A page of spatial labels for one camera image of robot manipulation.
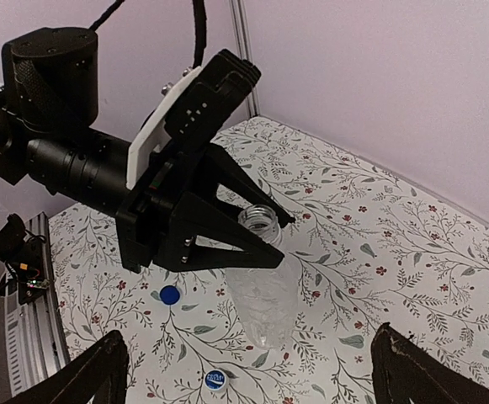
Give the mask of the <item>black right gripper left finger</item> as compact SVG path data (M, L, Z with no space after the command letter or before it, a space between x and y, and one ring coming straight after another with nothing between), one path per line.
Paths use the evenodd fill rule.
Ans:
M122 334L113 330L47 380L7 404L124 404L129 354Z

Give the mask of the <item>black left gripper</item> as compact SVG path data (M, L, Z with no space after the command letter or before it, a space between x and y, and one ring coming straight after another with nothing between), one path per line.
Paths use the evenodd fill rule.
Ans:
M267 205L279 224L295 223L222 147L163 152L116 213L123 268L151 264L174 273L214 268L277 268L284 254L219 210L219 184L252 205Z

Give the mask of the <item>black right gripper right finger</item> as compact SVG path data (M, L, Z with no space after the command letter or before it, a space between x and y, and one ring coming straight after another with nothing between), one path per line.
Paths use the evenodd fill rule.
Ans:
M489 389L448 369L383 323L370 348L378 403L489 403Z

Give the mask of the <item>white and blue bottle cap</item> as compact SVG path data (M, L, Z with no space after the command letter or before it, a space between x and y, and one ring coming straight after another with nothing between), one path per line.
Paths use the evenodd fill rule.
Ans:
M212 369L205 374L204 386L214 393L221 393L228 386L228 376L224 370Z

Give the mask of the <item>small clear bottle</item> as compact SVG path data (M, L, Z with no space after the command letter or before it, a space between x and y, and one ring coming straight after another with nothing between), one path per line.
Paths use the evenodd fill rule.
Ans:
M266 243L287 253L283 231L274 210L247 207L240 225ZM228 268L226 283L242 328L261 349L280 349L290 338L298 304L297 271L288 257L277 268Z

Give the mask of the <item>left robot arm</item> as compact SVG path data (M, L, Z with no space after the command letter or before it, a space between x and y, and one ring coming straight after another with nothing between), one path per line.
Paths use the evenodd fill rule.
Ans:
M277 268L284 255L238 221L224 186L292 217L213 142L260 71L221 50L172 87L136 138L92 127L98 115L98 36L42 28L2 48L0 177L24 177L115 219L121 262L138 272Z

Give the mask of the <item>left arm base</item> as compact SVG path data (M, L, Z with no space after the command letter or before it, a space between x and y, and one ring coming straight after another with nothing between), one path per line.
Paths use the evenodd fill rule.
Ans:
M48 237L33 233L17 214L8 216L0 230L0 261L12 278L20 305L29 304L49 287L45 276Z

